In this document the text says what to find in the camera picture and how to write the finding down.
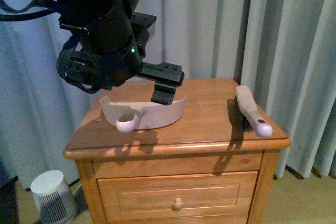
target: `drawer knob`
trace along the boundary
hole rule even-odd
[[[181,210],[184,207],[184,203],[182,202],[182,198],[176,198],[175,203],[173,205],[173,210]]]

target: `black robotic arm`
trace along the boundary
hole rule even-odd
[[[172,103],[182,85],[181,66],[143,62],[149,38],[148,28],[156,17],[134,12],[139,0],[33,0],[14,10],[0,0],[0,8],[14,15],[0,15],[1,21],[21,21],[53,12],[61,14],[60,28],[71,31],[57,60],[59,75],[87,93],[111,90],[133,76],[155,81],[152,101]],[[21,14],[31,7],[45,10]]]

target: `white handle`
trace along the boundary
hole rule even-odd
[[[253,99],[250,88],[247,86],[238,86],[236,93],[239,109],[251,124],[257,136],[272,136],[272,126],[258,113],[257,105]]]
[[[139,122],[139,116],[141,115],[140,112],[138,112],[139,115],[134,114],[134,110],[127,110],[117,121],[116,121],[116,127],[117,130],[121,133],[129,134],[131,133],[136,125]]]
[[[182,202],[182,198],[176,198],[173,208],[176,210],[181,210],[184,207],[184,203]]]

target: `wood grain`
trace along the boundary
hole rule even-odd
[[[237,172],[99,179],[98,184],[107,220],[114,221],[244,213],[256,177],[257,172]],[[185,208],[172,209],[176,198],[185,200]]]
[[[259,170],[262,152],[169,156],[169,158],[93,160],[97,178],[124,178]]]
[[[108,95],[113,101],[149,101],[153,85],[150,81],[128,82],[102,95]],[[110,125],[97,101],[67,145],[64,156],[81,159],[90,155],[164,155],[163,149],[166,150],[167,145],[171,145],[168,152],[172,154],[191,153],[195,148],[202,151],[204,147],[210,147],[210,151],[217,148],[217,151],[229,151],[230,147],[260,150],[264,144],[273,148],[288,146],[286,134],[260,108],[259,113],[273,127],[273,135],[269,139],[261,139],[253,132],[241,131],[242,121],[234,103],[236,87],[237,83],[232,79],[185,80],[176,93],[176,99],[187,94],[182,117],[167,127],[133,131],[131,134],[122,134]]]
[[[246,224],[247,214],[109,221],[108,224]]]
[[[105,211],[91,160],[76,161],[76,167],[82,183],[85,199],[90,210],[92,222],[94,224],[105,224]]]
[[[274,170],[277,166],[277,159],[280,150],[265,150],[257,184],[253,195],[253,201],[249,211],[248,224],[259,224],[267,203],[267,196],[272,184]]]

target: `drawer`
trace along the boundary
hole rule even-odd
[[[246,224],[248,213],[240,215],[215,215],[148,220],[109,221],[108,224]]]
[[[247,213],[257,172],[99,179],[108,221]],[[182,199],[184,207],[174,207]]]
[[[93,160],[93,168],[96,178],[239,172],[259,170],[261,157],[261,152],[226,152],[225,155],[189,155],[147,160]]]

